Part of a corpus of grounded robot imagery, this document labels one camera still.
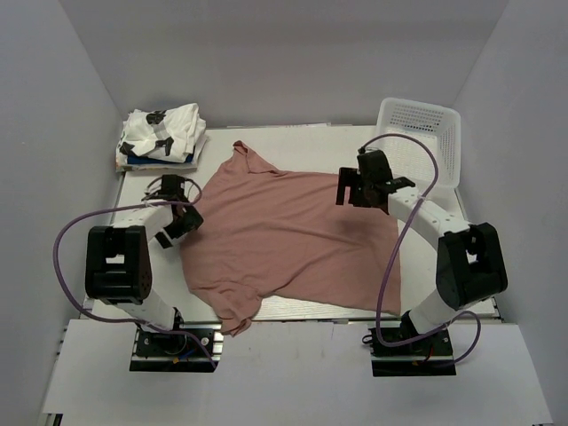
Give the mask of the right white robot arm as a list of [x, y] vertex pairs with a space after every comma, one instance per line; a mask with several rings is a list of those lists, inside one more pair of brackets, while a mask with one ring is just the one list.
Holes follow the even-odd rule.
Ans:
[[406, 177], [393, 177], [386, 154], [361, 152], [357, 168], [341, 168], [336, 202], [376, 208], [414, 230], [437, 253], [435, 290], [406, 312], [402, 346], [413, 354], [430, 347], [439, 332], [470, 306], [504, 292], [508, 276], [497, 230], [474, 225], [428, 200]]

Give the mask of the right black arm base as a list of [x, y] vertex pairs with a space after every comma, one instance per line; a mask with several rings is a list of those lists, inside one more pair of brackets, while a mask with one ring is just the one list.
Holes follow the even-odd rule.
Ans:
[[455, 376], [454, 351], [447, 330], [404, 346], [381, 344], [375, 327], [361, 342], [370, 350], [373, 377]]

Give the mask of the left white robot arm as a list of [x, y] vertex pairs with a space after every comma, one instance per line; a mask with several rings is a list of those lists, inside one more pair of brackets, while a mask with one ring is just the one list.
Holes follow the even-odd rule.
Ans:
[[157, 334], [157, 343], [169, 354], [180, 353], [187, 332], [179, 326], [177, 308], [166, 304], [153, 290], [149, 243], [164, 249], [178, 244], [197, 230], [203, 218], [187, 198], [185, 185], [201, 190], [192, 179], [167, 174], [160, 185], [146, 189], [139, 208], [109, 226], [90, 229], [87, 241], [85, 291], [88, 297], [115, 306]]

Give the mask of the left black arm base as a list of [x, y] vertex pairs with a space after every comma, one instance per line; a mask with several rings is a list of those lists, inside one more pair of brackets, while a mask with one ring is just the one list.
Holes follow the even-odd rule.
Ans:
[[221, 358], [224, 337], [219, 323], [185, 323], [181, 329], [193, 334], [207, 350], [185, 335], [164, 335], [138, 328], [130, 357], [131, 372], [213, 373]]

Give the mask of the pink t shirt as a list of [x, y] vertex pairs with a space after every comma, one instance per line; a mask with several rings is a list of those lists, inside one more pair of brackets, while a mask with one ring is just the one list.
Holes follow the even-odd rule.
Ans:
[[223, 333], [249, 328], [270, 296], [400, 314], [397, 221], [337, 204], [336, 187], [334, 174], [279, 170], [234, 143], [180, 248], [186, 285]]

